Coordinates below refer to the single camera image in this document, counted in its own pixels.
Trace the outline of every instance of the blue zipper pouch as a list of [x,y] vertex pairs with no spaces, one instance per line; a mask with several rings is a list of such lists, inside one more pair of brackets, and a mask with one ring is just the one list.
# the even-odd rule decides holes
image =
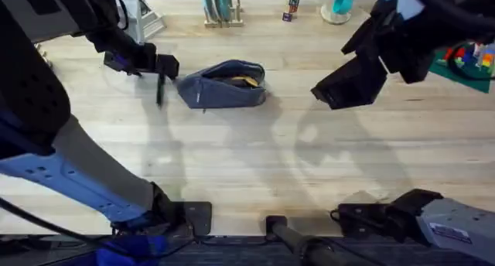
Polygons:
[[[232,77],[251,77],[256,87],[229,84]],[[179,95],[189,108],[254,107],[266,100],[265,69],[259,64],[228,60],[177,80]]]

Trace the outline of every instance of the label sticker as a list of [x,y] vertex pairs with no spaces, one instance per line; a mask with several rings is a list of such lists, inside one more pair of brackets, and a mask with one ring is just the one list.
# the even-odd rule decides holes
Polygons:
[[458,228],[447,227],[440,223],[430,223],[430,228],[434,234],[442,237],[447,237],[453,240],[459,240],[464,243],[472,244],[469,234],[465,230],[460,230]]

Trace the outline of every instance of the green mat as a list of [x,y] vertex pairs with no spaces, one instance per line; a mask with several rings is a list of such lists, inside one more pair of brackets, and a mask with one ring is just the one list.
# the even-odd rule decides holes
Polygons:
[[[446,53],[446,49],[437,51],[433,64],[430,67],[430,72],[436,73],[442,77],[446,77],[450,80],[466,85],[467,87],[471,87],[480,92],[488,93],[490,91],[490,81],[466,80],[452,73],[446,65],[442,65],[437,62],[438,60],[442,60]],[[480,70],[480,68],[478,68],[474,63],[464,64],[463,71],[473,77],[490,77],[490,73],[488,72],[488,69],[486,67],[482,66]]]

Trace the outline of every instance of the light wood tabletop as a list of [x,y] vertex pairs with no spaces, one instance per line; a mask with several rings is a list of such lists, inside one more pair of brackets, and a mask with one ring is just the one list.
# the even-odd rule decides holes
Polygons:
[[[245,27],[206,29],[200,0],[149,0],[168,26],[151,41],[182,76],[229,59],[265,67],[271,96],[254,108],[190,110],[167,83],[159,110],[155,77],[115,73],[82,38],[43,47],[89,135],[173,200],[210,201],[212,234],[262,234],[265,216],[283,214],[303,233],[337,235],[328,211],[339,203],[413,188],[495,210],[494,95],[392,75],[374,105],[331,111],[309,90],[351,58],[340,48],[374,0],[357,0],[343,26],[321,19],[325,1],[301,0],[298,18],[283,22],[286,0],[242,0]],[[110,230],[97,211],[22,179],[0,176],[0,194],[71,230]],[[0,210],[0,234],[46,232]]]

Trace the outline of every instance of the colorful toy blocks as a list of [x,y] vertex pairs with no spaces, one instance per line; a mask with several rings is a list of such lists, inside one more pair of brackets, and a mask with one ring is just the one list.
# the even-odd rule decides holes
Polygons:
[[299,7],[300,0],[288,0],[288,10],[284,12],[282,20],[286,22],[291,22],[297,17],[297,9]]

